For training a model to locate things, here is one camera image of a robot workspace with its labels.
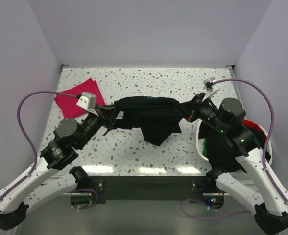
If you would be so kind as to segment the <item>black t shirt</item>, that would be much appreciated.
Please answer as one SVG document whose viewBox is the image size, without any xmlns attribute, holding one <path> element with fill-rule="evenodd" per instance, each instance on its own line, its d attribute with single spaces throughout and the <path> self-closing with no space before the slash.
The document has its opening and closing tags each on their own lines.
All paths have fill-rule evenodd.
<svg viewBox="0 0 288 235">
<path fill-rule="evenodd" d="M 114 102 L 123 112 L 117 119 L 114 129 L 140 128 L 144 140 L 160 146 L 171 134 L 181 133 L 179 122 L 182 116 L 174 109 L 179 101 L 167 97 L 134 96 Z"/>
</svg>

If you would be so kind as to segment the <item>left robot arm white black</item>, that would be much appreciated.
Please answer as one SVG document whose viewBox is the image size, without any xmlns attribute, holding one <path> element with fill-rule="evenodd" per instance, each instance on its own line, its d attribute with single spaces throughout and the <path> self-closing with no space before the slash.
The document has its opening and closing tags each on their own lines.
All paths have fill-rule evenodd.
<svg viewBox="0 0 288 235">
<path fill-rule="evenodd" d="M 77 150 L 82 150 L 101 127 L 112 129 L 119 111 L 113 105 L 97 105 L 94 110 L 81 123 L 73 118 L 62 120 L 53 132 L 54 139 L 30 168 L 0 190 L 0 230 L 18 226 L 32 209 L 60 194 L 90 191 L 90 178 L 80 166 L 55 183 L 42 183 L 70 165 L 78 157 Z"/>
</svg>

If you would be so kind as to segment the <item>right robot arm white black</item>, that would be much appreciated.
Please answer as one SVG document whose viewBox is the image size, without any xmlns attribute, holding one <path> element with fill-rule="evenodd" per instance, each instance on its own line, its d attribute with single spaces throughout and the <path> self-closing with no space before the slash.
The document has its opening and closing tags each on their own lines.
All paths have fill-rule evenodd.
<svg viewBox="0 0 288 235">
<path fill-rule="evenodd" d="M 217 108 L 207 94 L 200 93 L 174 108 L 187 122 L 199 119 L 213 128 L 220 135 L 222 146 L 231 151 L 232 158 L 257 188 L 257 191 L 251 190 L 226 169 L 216 167 L 206 174 L 207 190 L 221 190 L 232 196 L 252 213 L 258 226 L 268 235 L 288 228 L 288 191 L 269 163 L 263 161 L 262 146 L 256 136 L 243 124 L 246 112 L 241 102 L 226 98 Z"/>
</svg>

